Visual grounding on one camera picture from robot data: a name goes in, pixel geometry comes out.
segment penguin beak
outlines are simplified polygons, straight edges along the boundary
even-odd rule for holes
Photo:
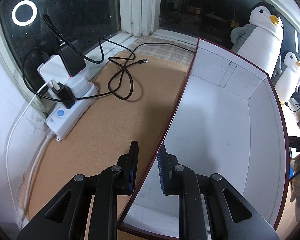
[[[278,25],[279,25],[279,19],[278,19],[277,16],[271,15],[271,16],[270,16],[270,20],[271,20],[271,22],[272,22],[275,26],[278,26]]]

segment large penguin plush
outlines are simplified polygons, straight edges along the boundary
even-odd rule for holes
[[[292,51],[285,51],[281,58],[282,74],[276,75],[271,80],[280,102],[285,103],[291,98],[294,91],[298,92],[300,58]]]
[[[232,51],[263,69],[272,77],[281,72],[280,49],[283,25],[279,12],[268,3],[257,3],[250,12],[250,24],[231,32]]]

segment penguin belly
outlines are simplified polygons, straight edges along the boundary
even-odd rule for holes
[[[299,76],[290,68],[286,68],[274,88],[281,103],[287,102],[294,93],[298,84]]]
[[[237,54],[257,65],[272,77],[281,42],[265,29],[256,27]]]

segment silver bolt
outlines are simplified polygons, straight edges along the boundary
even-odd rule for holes
[[[121,167],[119,165],[114,165],[111,167],[111,171],[119,171],[121,170]]]
[[[184,171],[184,170],[185,170],[184,166],[182,166],[182,165],[176,165],[176,166],[174,167],[174,169],[175,169],[176,171]]]
[[[82,174],[77,174],[74,176],[74,180],[75,181],[81,181],[83,180],[84,176]]]
[[[216,180],[216,181],[220,181],[222,179],[221,175],[218,173],[213,174],[212,178],[213,178],[213,180]]]

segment tan table surface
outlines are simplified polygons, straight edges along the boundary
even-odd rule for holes
[[[97,99],[65,140],[57,142],[53,139],[50,142],[41,158],[37,176],[33,178],[29,218],[34,217],[74,175],[92,176],[116,164],[118,157],[128,152],[132,140],[139,143],[139,180],[173,110],[187,67],[156,57],[136,55],[136,60],[146,58],[149,62],[129,68],[134,81],[131,98],[122,101],[110,95]],[[118,56],[127,57],[128,54],[120,52]],[[95,78],[93,82],[101,88],[100,93],[108,91],[107,83],[118,70],[118,66],[109,62]],[[129,89],[129,79],[125,75],[120,94],[127,95]],[[118,215],[127,200],[127,196],[118,197]],[[118,232],[118,239],[134,238],[138,239]]]

